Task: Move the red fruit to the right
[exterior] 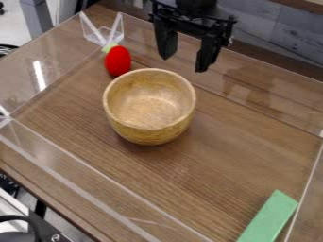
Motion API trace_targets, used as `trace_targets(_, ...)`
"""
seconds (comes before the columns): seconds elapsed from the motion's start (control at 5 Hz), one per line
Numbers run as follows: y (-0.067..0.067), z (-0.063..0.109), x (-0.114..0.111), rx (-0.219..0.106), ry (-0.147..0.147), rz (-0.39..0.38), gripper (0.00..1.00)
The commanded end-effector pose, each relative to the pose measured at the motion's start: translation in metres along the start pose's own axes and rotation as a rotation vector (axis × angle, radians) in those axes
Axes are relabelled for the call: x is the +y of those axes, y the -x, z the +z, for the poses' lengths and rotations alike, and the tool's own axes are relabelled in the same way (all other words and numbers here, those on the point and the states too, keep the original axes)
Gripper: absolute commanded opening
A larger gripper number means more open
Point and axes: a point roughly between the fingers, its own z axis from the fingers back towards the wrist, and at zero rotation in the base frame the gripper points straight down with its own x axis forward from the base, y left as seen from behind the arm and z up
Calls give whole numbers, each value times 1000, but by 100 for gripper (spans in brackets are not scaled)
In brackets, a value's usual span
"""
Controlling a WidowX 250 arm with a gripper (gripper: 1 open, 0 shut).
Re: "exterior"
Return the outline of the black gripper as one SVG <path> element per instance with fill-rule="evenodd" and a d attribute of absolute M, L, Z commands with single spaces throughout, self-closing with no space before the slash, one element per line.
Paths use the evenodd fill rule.
<path fill-rule="evenodd" d="M 177 32 L 201 38 L 196 53 L 196 72 L 214 63 L 221 46 L 232 43 L 237 18 L 220 14 L 217 0 L 150 0 L 149 21 L 153 24 L 157 52 L 166 60 L 177 49 Z"/>

